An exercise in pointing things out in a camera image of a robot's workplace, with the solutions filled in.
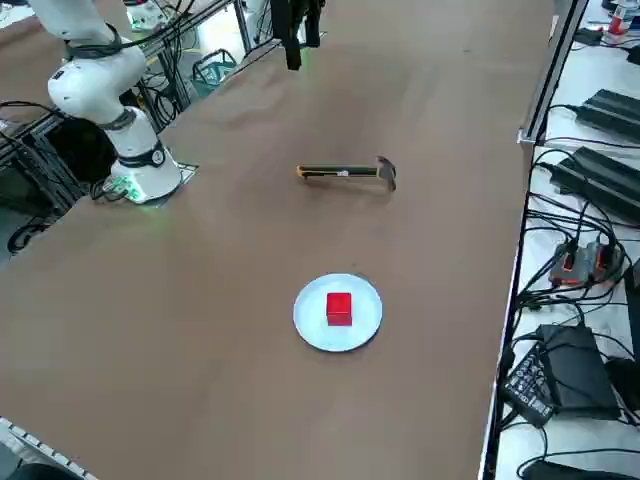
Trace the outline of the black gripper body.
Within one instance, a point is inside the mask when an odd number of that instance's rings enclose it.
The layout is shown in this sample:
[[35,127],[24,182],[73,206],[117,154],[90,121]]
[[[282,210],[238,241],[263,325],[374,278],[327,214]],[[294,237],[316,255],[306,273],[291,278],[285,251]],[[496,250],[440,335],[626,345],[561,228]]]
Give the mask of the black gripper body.
[[309,15],[321,12],[325,5],[325,0],[270,0],[276,15]]

